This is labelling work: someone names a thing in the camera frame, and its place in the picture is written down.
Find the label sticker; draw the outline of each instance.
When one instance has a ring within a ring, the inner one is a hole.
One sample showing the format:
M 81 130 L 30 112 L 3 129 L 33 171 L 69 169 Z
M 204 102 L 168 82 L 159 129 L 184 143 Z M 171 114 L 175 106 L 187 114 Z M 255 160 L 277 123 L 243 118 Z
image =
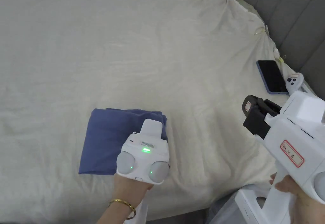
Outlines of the label sticker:
M 287 157 L 295 164 L 296 167 L 301 167 L 304 163 L 304 158 L 296 151 L 296 149 L 288 142 L 283 141 L 280 148 Z
M 292 78 L 297 78 L 297 77 L 299 77 L 299 73 L 295 73 L 295 74 L 292 74 L 292 75 L 290 75 L 290 77 L 292 77 Z
M 249 109 L 251 108 L 251 106 L 252 106 L 252 104 L 251 104 L 249 101 L 247 101 L 247 103 L 246 103 L 246 105 L 245 105 L 245 110 L 246 110 L 246 112 L 249 111 Z

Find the forearm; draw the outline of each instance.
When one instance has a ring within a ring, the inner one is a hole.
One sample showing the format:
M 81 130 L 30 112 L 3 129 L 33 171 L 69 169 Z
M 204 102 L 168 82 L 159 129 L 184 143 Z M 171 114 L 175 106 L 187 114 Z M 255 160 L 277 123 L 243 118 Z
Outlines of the forearm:
M 123 203 L 113 202 L 98 220 L 97 224 L 123 224 L 131 209 Z
M 292 218 L 293 224 L 324 224 L 325 205 L 312 199 L 298 197 Z

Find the black clamp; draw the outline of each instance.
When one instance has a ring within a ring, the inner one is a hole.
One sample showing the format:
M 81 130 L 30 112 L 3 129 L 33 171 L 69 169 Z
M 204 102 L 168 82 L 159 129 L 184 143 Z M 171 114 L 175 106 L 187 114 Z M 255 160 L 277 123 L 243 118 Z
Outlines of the black clamp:
M 272 101 L 249 95 L 243 102 L 242 110 L 246 116 L 243 126 L 252 134 L 257 134 L 262 139 L 265 139 L 265 136 L 271 128 L 265 122 L 265 117 L 267 114 L 271 116 L 279 115 L 281 106 Z

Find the blue phone case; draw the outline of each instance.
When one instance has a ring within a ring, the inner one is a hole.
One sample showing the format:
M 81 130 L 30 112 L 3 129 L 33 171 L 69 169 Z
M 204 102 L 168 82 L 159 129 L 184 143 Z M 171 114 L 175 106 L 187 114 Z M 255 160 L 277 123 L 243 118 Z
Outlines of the blue phone case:
M 260 65 L 258 64 L 258 61 L 256 62 L 256 65 L 257 65 L 258 71 L 260 72 L 260 75 L 262 77 L 264 86 L 265 86 L 265 88 L 266 88 L 266 90 L 267 90 L 267 92 L 269 94 L 272 94 L 272 95 L 277 95 L 277 94 L 288 95 L 289 94 L 289 92 L 272 92 L 272 91 L 270 91 L 269 88 L 268 88 L 268 85 L 266 84 L 266 81 L 265 81 L 265 78 L 263 76 L 263 73 L 261 71 Z

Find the finger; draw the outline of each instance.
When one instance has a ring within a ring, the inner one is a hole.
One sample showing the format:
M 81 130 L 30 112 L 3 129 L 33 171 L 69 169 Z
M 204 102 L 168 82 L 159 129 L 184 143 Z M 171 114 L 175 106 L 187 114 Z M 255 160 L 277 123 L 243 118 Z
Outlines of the finger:
M 274 187 L 277 190 L 284 192 L 284 193 L 290 192 L 288 186 L 286 185 L 286 183 L 283 180 L 281 182 L 278 182 L 277 184 L 275 184 Z
M 275 176 L 276 176 L 276 172 L 272 175 L 270 175 L 271 179 L 274 180 L 275 179 Z
M 285 184 L 288 186 L 289 191 L 295 195 L 300 194 L 302 191 L 301 187 L 295 182 L 295 180 L 289 176 L 286 175 L 283 179 L 283 181 L 285 182 Z

